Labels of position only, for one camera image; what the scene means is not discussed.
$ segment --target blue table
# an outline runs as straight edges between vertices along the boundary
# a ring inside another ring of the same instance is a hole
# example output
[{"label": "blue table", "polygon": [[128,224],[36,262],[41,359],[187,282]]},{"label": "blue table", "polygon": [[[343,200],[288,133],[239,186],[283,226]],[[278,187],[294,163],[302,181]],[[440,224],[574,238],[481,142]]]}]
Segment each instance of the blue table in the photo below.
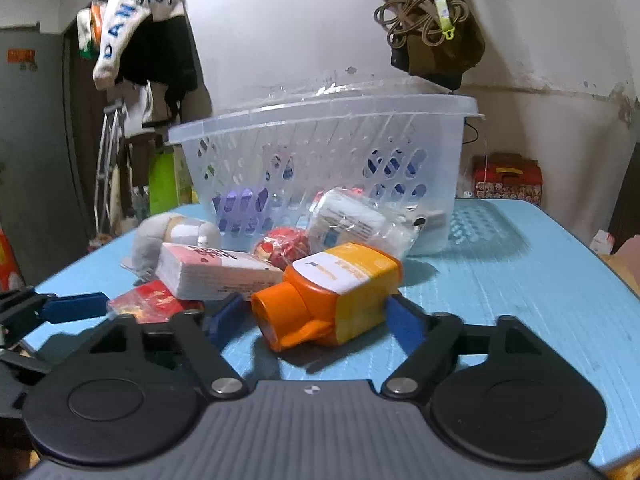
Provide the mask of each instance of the blue table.
[{"label": "blue table", "polygon": [[[178,209],[203,217],[199,205]],[[38,287],[60,296],[102,291],[115,298],[135,277],[120,261],[132,234],[89,254]],[[402,293],[427,312],[492,324],[512,314],[565,357],[603,395],[608,419],[592,457],[610,466],[640,450],[640,301],[594,254],[535,206],[510,200],[458,200],[449,248],[409,259]],[[103,318],[45,324],[25,343],[60,360]],[[377,388],[405,354],[385,327],[338,349],[301,346],[278,359],[254,324],[223,351],[249,382],[264,378],[369,378]],[[469,357],[475,364],[482,358]]]}]

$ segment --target gray door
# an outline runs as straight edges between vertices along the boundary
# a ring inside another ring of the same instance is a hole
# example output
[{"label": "gray door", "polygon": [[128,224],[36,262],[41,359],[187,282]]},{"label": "gray door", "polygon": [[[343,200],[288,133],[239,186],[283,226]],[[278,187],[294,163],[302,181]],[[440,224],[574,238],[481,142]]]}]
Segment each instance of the gray door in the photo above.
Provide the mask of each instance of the gray door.
[{"label": "gray door", "polygon": [[[7,63],[10,48],[34,49],[37,70]],[[62,73],[61,36],[0,32],[0,224],[30,285],[86,252]]]}]

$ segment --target bottle cap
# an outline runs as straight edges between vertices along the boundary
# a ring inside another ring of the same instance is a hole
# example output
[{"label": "bottle cap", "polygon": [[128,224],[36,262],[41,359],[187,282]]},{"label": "bottle cap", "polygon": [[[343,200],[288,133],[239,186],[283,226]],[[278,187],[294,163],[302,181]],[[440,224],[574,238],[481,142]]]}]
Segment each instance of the bottle cap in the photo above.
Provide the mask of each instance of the bottle cap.
[{"label": "bottle cap", "polygon": [[331,323],[314,319],[291,283],[283,282],[256,292],[251,308],[264,338],[274,352],[326,335]]}]

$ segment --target brown cord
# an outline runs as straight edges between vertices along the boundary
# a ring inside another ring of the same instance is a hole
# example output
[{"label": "brown cord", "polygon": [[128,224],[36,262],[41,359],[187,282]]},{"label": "brown cord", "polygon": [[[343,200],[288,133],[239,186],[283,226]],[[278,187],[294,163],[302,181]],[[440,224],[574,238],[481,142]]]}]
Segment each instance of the brown cord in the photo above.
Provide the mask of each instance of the brown cord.
[{"label": "brown cord", "polygon": [[[451,23],[464,22],[469,16],[468,5],[461,0],[449,3]],[[385,19],[385,11],[396,14],[391,20]],[[440,18],[433,0],[389,0],[373,13],[373,19],[386,30],[386,42],[391,48],[402,48],[409,34],[420,34],[427,46],[439,46],[445,40],[440,29]]]}]

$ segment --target clear plastic basket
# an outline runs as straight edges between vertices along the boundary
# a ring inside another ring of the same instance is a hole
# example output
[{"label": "clear plastic basket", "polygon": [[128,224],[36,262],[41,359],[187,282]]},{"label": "clear plastic basket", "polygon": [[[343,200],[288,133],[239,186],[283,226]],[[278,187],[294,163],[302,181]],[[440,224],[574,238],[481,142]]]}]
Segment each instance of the clear plastic basket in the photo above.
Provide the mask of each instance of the clear plastic basket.
[{"label": "clear plastic basket", "polygon": [[333,97],[216,116],[171,129],[223,248],[247,251],[274,226],[306,226],[319,192],[436,212],[411,254],[444,248],[465,118],[475,99],[441,94]]}]

